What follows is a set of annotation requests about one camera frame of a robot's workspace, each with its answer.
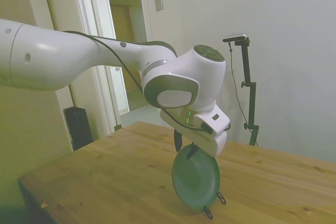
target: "floor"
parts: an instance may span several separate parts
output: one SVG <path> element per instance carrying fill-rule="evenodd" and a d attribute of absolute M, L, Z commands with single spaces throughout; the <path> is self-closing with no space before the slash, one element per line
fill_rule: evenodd
<path fill-rule="evenodd" d="M 160 126 L 167 126 L 160 118 L 159 109 L 147 104 L 138 109 L 132 110 L 124 115 L 121 115 L 121 125 L 126 127 L 137 121 L 156 124 Z"/>

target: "doorway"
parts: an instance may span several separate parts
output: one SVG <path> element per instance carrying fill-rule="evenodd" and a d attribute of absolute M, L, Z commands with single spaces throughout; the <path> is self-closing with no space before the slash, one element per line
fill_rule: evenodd
<path fill-rule="evenodd" d="M 135 43 L 147 41 L 141 0 L 109 0 L 109 5 L 116 39 Z M 141 83 L 139 73 L 130 71 Z M 136 121 L 164 125 L 158 109 L 147 103 L 124 68 L 111 67 L 110 72 L 122 126 Z"/>

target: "green light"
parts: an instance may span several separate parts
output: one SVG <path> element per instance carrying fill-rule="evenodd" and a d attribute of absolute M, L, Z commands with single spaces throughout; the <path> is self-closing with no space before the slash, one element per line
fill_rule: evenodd
<path fill-rule="evenodd" d="M 191 111 L 189 111 L 189 116 L 188 116 L 188 119 L 187 119 L 187 124 L 189 124 L 190 115 L 191 115 Z"/>

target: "black clip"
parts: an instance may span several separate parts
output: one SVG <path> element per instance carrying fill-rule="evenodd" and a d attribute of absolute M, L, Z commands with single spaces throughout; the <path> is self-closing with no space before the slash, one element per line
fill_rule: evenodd
<path fill-rule="evenodd" d="M 175 149 L 177 152 L 179 152 L 182 147 L 182 134 L 177 130 L 174 131 L 174 142 L 175 142 Z"/>
<path fill-rule="evenodd" d="M 191 149 L 189 153 L 187 154 L 187 160 L 191 158 L 196 152 L 198 151 L 198 146 L 195 145 L 194 143 L 191 144 Z"/>
<path fill-rule="evenodd" d="M 214 218 L 214 217 L 212 216 L 210 210 L 209 210 L 206 206 L 204 206 L 204 208 L 203 208 L 203 212 L 205 212 L 205 214 L 209 217 L 210 220 L 212 220 L 212 219 Z"/>
<path fill-rule="evenodd" d="M 217 193 L 217 198 L 220 199 L 220 201 L 225 205 L 226 204 L 226 200 L 223 196 L 223 194 L 221 194 L 220 192 Z"/>

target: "light switch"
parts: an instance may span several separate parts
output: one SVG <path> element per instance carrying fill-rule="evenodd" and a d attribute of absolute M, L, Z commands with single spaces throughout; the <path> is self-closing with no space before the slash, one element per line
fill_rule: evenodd
<path fill-rule="evenodd" d="M 155 9 L 156 11 L 163 10 L 163 3 L 162 0 L 154 0 L 155 1 Z"/>

